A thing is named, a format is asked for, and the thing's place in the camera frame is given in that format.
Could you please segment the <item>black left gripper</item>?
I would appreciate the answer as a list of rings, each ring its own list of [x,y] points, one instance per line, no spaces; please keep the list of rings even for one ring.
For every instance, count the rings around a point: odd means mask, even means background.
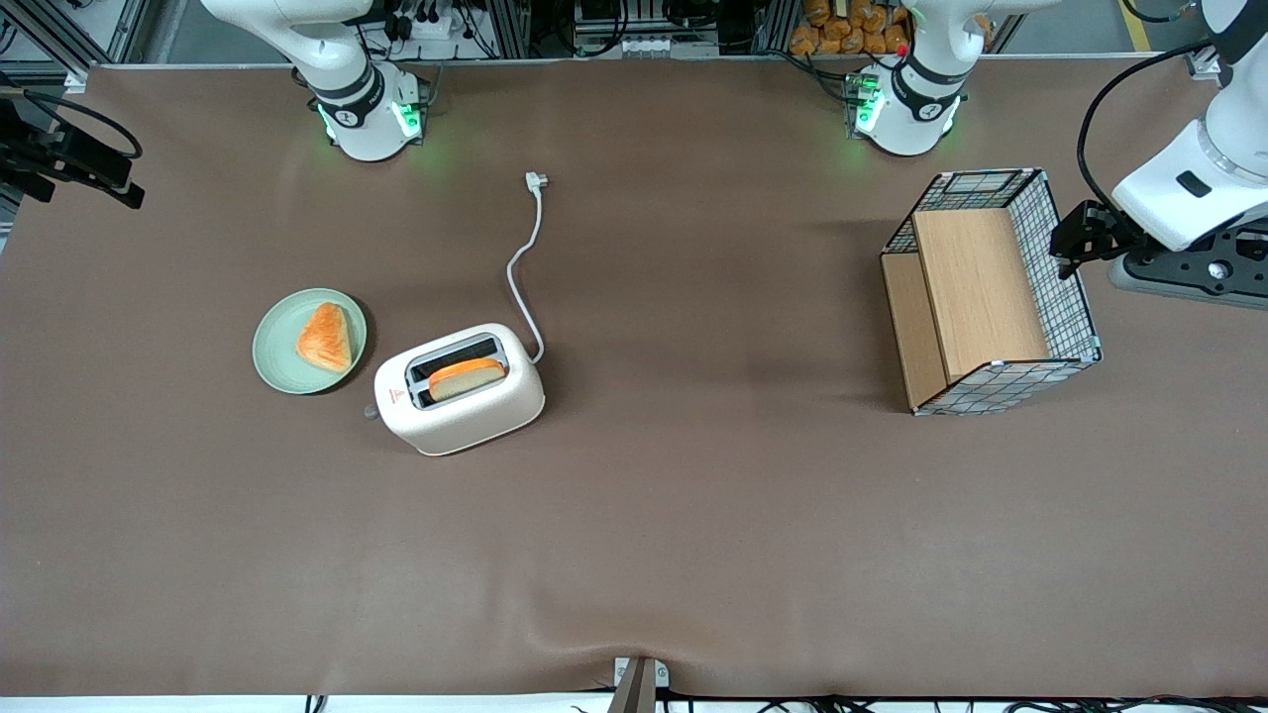
[[[1082,263],[1110,261],[1141,247],[1142,231],[1134,219],[1098,200],[1084,200],[1082,222],[1061,222],[1049,239],[1060,280],[1074,277]]]

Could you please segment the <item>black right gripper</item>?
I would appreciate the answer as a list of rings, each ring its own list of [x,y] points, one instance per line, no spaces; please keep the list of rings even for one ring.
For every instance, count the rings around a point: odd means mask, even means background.
[[[131,159],[79,128],[3,128],[3,181],[18,192],[55,192],[60,181],[77,181],[139,209],[146,192],[131,181]]]

